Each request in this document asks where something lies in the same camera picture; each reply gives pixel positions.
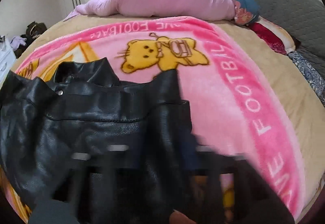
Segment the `right hand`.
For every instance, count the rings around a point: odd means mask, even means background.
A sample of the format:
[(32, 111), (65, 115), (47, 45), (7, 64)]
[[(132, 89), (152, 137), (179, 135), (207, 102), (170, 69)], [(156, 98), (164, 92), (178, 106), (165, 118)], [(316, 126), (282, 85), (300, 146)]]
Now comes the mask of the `right hand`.
[(175, 210), (169, 217), (169, 224), (196, 224), (183, 213)]

